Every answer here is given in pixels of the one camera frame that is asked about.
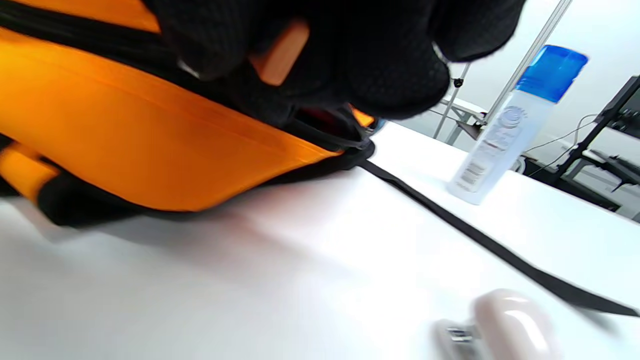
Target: finger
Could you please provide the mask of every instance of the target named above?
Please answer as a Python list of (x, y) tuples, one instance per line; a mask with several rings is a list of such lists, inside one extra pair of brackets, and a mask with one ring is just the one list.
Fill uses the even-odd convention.
[(430, 29), (442, 54), (471, 61), (500, 49), (515, 32), (525, 0), (441, 0)]
[(241, 64), (266, 0), (146, 0), (181, 60), (210, 80)]
[(407, 7), (394, 1), (388, 8), (353, 19), (341, 76), (356, 108), (374, 116), (406, 119), (445, 95), (449, 69), (425, 37), (432, 9), (429, 1), (414, 1)]

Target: black strap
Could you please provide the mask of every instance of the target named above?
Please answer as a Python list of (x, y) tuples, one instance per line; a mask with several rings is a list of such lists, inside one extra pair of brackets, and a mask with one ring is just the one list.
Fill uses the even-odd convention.
[(505, 246), (501, 245), (494, 239), (491, 239), (489, 236), (482, 233), (475, 227), (469, 225), (464, 220), (458, 218), (456, 215), (448, 212), (446, 209), (436, 204), (435, 202), (418, 192), (416, 189), (407, 185), (404, 181), (398, 179), (396, 176), (390, 174), (386, 170), (383, 170), (374, 163), (371, 163), (367, 160), (360, 164), (360, 166), (376, 177), (392, 185), (394, 188), (397, 188), (405, 195), (409, 196), (410, 198), (427, 208), (429, 211), (434, 213), (437, 217), (441, 218), (444, 222), (455, 227), (458, 231), (467, 235), (480, 246), (489, 250), (494, 255), (505, 261), (507, 264), (513, 266), (519, 272), (522, 272), (524, 275), (530, 277), (533, 281), (542, 285), (542, 287), (544, 287), (548, 291), (551, 291), (554, 295), (566, 301), (567, 303), (586, 309), (601, 311), (603, 313), (640, 317), (640, 314), (631, 307), (621, 305), (617, 302), (605, 299), (603, 297), (580, 289), (529, 264), (528, 262), (519, 258), (516, 254), (512, 253)]

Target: gloved hand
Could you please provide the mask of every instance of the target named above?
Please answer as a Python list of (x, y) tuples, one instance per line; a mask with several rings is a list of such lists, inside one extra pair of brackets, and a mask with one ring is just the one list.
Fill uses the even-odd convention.
[[(449, 61), (472, 61), (512, 36), (525, 0), (144, 0), (169, 45), (204, 81), (224, 81), (247, 114), (279, 125), (298, 106), (351, 103), (405, 119), (445, 95)], [(247, 60), (293, 18), (310, 36), (284, 83)]]

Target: orange fabric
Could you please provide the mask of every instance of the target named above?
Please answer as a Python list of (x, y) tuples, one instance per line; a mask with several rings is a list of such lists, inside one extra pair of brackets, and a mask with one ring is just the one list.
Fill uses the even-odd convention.
[(42, 185), (58, 174), (58, 169), (40, 162), (38, 154), (23, 145), (12, 144), (0, 153), (0, 176), (33, 202)]
[(66, 13), (159, 33), (156, 17), (140, 0), (13, 0), (43, 10)]
[(356, 120), (360, 123), (360, 125), (367, 127), (373, 123), (374, 121), (373, 117), (370, 117), (367, 114), (353, 107), (351, 108), (351, 110), (353, 111), (353, 115), (356, 117)]
[(136, 69), (0, 28), (0, 133), (152, 209), (200, 211), (336, 153)]

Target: metal pole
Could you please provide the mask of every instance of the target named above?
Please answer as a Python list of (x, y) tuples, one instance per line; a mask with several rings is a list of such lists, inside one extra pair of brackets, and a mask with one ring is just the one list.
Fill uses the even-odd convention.
[(545, 43), (549, 39), (549, 36), (556, 28), (556, 25), (558, 24), (558, 22), (560, 22), (560, 19), (562, 19), (562, 16), (566, 12), (566, 9), (569, 7), (569, 5), (571, 5), (571, 2), (572, 0), (560, 0), (558, 2), (556, 9), (553, 13), (551, 13), (551, 16), (547, 20), (547, 23), (542, 27), (542, 30), (538, 34), (538, 37), (536, 37), (536, 39), (533, 41), (533, 44), (531, 44), (529, 51), (527, 51), (527, 54), (524, 56), (524, 58), (522, 58), (522, 61), (518, 65), (518, 68), (514, 71), (513, 75), (511, 75), (511, 79), (509, 79), (509, 82), (502, 89), (502, 92), (498, 96), (498, 99), (493, 103), (493, 106), (487, 113), (487, 116), (485, 116), (488, 121), (492, 120), (493, 114), (502, 106), (502, 103), (504, 102), (506, 97), (516, 87), (516, 83), (518, 82), (518, 80), (520, 80), (520, 77), (522, 76), (522, 74), (524, 74), (524, 71), (527, 70), (529, 64), (531, 64), (533, 59), (535, 59), (536, 55), (540, 52), (540, 49), (542, 49), (542, 47), (545, 45)]
[[(469, 71), (469, 67), (471, 66), (471, 63), (467, 63), (465, 65), (464, 70), (462, 70), (462, 75), (460, 76), (460, 79), (464, 80), (465, 76), (467, 76), (467, 71)], [(433, 133), (433, 138), (437, 139), (438, 135), (440, 134), (440, 130), (442, 129), (442, 125), (444, 124), (444, 121), (447, 120), (447, 115), (449, 114), (449, 111), (451, 111), (451, 107), (453, 106), (453, 100), (456, 99), (456, 96), (458, 96), (458, 91), (460, 90), (460, 88), (456, 88), (455, 90), (453, 90), (453, 94), (451, 94), (451, 99), (449, 99), (449, 103), (447, 104), (447, 109), (442, 113), (442, 117), (440, 118), (440, 123), (438, 124), (438, 127), (436, 127), (436, 132)]]

